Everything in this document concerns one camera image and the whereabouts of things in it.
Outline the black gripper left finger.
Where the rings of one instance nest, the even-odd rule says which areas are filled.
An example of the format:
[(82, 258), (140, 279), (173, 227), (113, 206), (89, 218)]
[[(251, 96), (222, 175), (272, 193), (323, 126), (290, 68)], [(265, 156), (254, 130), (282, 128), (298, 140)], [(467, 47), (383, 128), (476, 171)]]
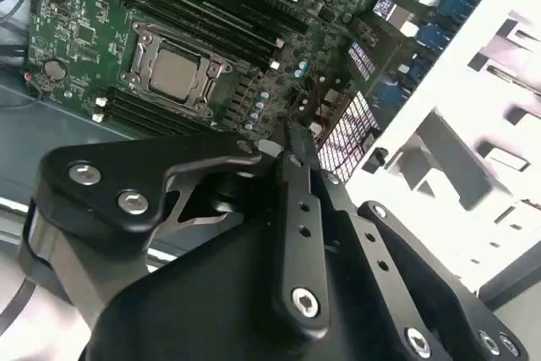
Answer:
[(56, 274), (85, 322), (144, 278), (157, 238), (192, 227), (257, 222), (277, 231), (270, 306), (297, 335), (330, 326), (312, 134), (285, 123), (279, 140), (237, 133), (62, 147), (39, 166), (30, 250)]

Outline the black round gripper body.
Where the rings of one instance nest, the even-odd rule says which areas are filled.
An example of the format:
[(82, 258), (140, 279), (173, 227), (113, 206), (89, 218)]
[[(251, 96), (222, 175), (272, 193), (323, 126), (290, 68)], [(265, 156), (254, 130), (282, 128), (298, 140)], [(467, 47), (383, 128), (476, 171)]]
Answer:
[(85, 359), (366, 360), (339, 242), (323, 227), (329, 329), (297, 335), (271, 309), (276, 240), (274, 227), (243, 222), (137, 281), (101, 315)]

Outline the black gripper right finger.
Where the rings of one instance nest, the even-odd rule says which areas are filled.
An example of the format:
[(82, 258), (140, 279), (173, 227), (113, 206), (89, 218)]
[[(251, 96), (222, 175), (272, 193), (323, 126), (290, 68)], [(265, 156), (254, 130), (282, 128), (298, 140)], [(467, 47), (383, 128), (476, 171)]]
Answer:
[(526, 360), (514, 333), (379, 202), (356, 207), (343, 182), (321, 168), (309, 129), (295, 152), (312, 175), (323, 227), (339, 242), (347, 316), (366, 338), (366, 360)]

